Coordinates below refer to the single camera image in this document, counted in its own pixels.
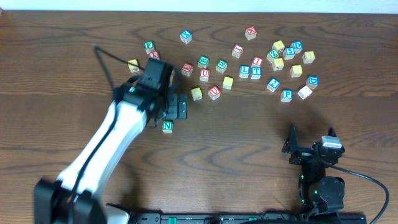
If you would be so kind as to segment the green N block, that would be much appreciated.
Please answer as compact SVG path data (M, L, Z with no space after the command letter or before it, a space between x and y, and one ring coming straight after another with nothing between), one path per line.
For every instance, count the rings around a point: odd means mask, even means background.
M162 124L162 131L164 133L173 133L174 124L172 121L164 121Z

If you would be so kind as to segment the red E block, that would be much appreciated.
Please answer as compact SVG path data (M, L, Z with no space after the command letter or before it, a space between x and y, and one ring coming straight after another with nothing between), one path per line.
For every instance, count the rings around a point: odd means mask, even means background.
M189 77L193 72L193 65L190 63L184 63L181 69L182 75Z

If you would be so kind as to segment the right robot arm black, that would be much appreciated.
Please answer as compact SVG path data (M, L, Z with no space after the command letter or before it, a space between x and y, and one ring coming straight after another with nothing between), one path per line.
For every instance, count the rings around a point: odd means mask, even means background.
M282 152L290 154L290 164L301 167L298 190L305 217L338 212L344 208L344 180L326 175L328 165L338 163L338 159L345 152L333 128L320 141L313 143L312 147L302 147L297 141L296 128L291 125Z

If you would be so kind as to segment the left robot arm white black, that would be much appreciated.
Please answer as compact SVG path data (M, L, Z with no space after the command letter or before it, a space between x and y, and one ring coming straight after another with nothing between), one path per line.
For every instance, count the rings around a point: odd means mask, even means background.
M131 223L134 216L102 197L126 149L150 120L186 119L187 97L174 91L178 70L149 59L144 73L113 89L105 119L80 155L56 181L34 188L34 223Z

